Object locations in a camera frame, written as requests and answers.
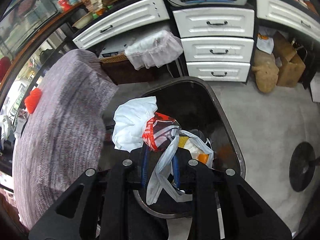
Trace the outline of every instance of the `red can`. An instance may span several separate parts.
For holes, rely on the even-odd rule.
[[[60,7],[62,8],[62,10],[68,11],[72,8],[72,6],[70,4],[68,4],[68,0],[59,0],[58,4],[60,5]]]

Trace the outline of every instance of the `drawer handle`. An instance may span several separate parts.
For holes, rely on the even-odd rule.
[[[104,29],[104,30],[101,30],[100,33],[104,33],[105,31],[111,29],[113,27],[113,25],[110,25],[108,28]]]
[[[215,75],[214,72],[211,72],[211,75],[215,77],[225,77],[227,75],[227,72],[225,72],[224,75]]]
[[[224,23],[211,23],[211,22],[207,21],[207,25],[219,26],[219,25],[227,25],[227,24],[228,24],[227,21],[224,21]]]
[[[302,24],[302,25],[304,25],[305,27],[308,27],[308,28],[310,28],[310,29],[311,29],[311,25],[309,25],[309,24],[305,24],[302,20],[301,20],[301,24]]]
[[[226,52],[213,52],[213,50],[210,49],[210,52],[215,55],[224,55],[224,54],[228,54],[229,50],[226,49]]]

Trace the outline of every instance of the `black round stool base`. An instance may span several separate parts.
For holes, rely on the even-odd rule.
[[[294,191],[303,191],[311,182],[315,165],[310,165],[316,159],[315,151],[308,142],[302,142],[295,148],[289,168],[289,179]]]

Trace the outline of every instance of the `white drawer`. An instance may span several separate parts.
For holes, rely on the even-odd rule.
[[[286,2],[257,0],[257,17],[292,27],[320,41],[320,24]]]
[[[206,81],[245,82],[250,69],[249,63],[240,62],[187,62],[189,76]]]
[[[197,37],[181,39],[186,61],[250,62],[253,39]]]
[[[182,38],[198,36],[253,37],[254,10],[200,7],[173,11]]]
[[[73,42],[78,48],[87,49],[117,34],[169,18],[163,0],[141,0],[104,17]]]

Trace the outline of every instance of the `cardboard box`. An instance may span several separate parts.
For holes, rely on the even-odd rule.
[[[276,54],[284,57],[287,61],[290,61],[297,51],[292,45],[282,36],[280,32],[276,32],[273,36],[274,50]]]
[[[306,66],[294,47],[279,32],[274,35],[273,40],[274,54],[282,62],[277,86],[295,87]]]
[[[277,86],[295,87],[306,68],[305,64],[298,54],[289,62],[284,57],[280,56],[280,59],[282,67],[279,68]]]

